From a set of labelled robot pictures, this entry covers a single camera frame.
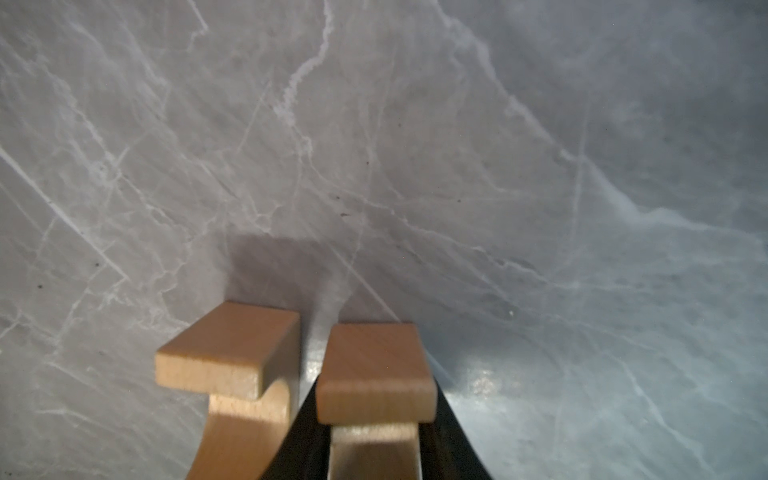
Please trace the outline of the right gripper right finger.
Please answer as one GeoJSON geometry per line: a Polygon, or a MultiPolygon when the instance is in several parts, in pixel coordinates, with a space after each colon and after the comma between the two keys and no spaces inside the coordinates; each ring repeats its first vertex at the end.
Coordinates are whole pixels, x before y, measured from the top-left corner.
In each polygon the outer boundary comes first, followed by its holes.
{"type": "Polygon", "coordinates": [[[491,480],[440,386],[435,419],[419,425],[419,446],[424,480],[491,480]]]}

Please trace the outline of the wooden arch block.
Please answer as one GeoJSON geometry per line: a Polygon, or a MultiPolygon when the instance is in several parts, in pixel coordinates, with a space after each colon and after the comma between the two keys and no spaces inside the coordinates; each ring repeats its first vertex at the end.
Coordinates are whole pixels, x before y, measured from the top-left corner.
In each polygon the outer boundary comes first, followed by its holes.
{"type": "Polygon", "coordinates": [[[226,301],[155,354],[157,384],[208,397],[190,479],[258,479],[298,409],[297,312],[226,301]]]}
{"type": "Polygon", "coordinates": [[[331,429],[331,479],[419,479],[419,428],[434,421],[437,385],[413,323],[338,323],[317,379],[331,429]]]}

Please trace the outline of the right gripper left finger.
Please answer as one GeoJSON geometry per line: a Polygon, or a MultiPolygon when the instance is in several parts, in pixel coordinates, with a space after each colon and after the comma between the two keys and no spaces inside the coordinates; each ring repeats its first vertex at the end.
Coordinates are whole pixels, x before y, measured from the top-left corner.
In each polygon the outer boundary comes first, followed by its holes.
{"type": "Polygon", "coordinates": [[[261,480],[326,480],[329,471],[331,427],[317,417],[315,381],[275,457],[261,480]]]}

